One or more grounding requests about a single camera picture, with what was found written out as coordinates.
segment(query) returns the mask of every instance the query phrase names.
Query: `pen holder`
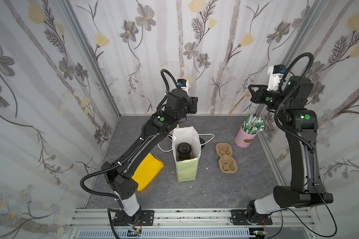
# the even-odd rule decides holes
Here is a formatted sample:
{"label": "pen holder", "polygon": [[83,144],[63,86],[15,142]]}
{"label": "pen holder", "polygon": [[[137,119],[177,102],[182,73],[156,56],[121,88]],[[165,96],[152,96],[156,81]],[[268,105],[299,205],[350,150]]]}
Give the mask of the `pen holder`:
{"label": "pen holder", "polygon": [[251,135],[249,133],[246,133],[244,131],[244,129],[242,128],[242,126],[243,126],[243,124],[239,128],[239,132],[238,132],[237,136],[235,137],[235,143],[238,146],[240,146],[241,148],[247,148],[247,147],[249,147],[251,141],[253,141],[256,134]]}

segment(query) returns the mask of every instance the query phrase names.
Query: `paper bag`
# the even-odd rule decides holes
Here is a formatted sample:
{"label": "paper bag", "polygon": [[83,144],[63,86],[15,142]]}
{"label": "paper bag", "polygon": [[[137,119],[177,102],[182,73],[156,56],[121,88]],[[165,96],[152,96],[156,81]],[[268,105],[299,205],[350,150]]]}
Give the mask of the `paper bag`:
{"label": "paper bag", "polygon": [[[177,161],[177,147],[180,143],[188,143],[191,146],[191,159]],[[201,143],[194,127],[175,128],[172,142],[174,162],[177,168],[177,181],[196,180],[198,160],[201,156]]]}

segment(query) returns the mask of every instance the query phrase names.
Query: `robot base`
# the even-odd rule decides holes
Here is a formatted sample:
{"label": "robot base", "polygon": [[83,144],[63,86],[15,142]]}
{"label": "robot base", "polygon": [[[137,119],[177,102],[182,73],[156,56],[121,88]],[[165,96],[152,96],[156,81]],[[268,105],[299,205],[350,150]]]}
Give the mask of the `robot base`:
{"label": "robot base", "polygon": [[129,217],[124,211],[117,210],[115,217],[112,220],[113,226],[130,226],[138,224],[138,226],[153,226],[154,211],[153,210],[141,210],[141,221],[138,222],[139,218],[135,218],[136,213],[133,217]]}
{"label": "robot base", "polygon": [[235,226],[237,225],[272,225],[270,215],[258,214],[255,211],[254,200],[249,202],[247,210],[231,210],[232,221]]}

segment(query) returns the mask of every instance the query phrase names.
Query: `yellow box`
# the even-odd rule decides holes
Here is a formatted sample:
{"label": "yellow box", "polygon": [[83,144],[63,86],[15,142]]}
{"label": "yellow box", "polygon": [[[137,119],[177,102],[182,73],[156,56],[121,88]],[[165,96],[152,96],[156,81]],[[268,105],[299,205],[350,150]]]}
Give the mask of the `yellow box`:
{"label": "yellow box", "polygon": [[149,153],[140,163],[132,179],[138,183],[138,191],[144,194],[165,169],[165,164]]}

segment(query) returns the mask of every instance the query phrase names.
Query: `vent grille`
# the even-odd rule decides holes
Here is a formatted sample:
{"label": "vent grille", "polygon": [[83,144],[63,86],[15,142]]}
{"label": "vent grille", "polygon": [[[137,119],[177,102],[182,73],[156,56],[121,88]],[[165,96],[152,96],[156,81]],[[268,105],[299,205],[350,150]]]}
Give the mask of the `vent grille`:
{"label": "vent grille", "polygon": [[[126,238],[154,238],[154,239],[176,239],[176,238],[245,238],[255,237],[249,234],[248,228],[146,228],[142,229],[140,237],[127,236],[128,229],[115,229],[117,236]],[[81,229],[78,239],[113,239],[110,229]]]}

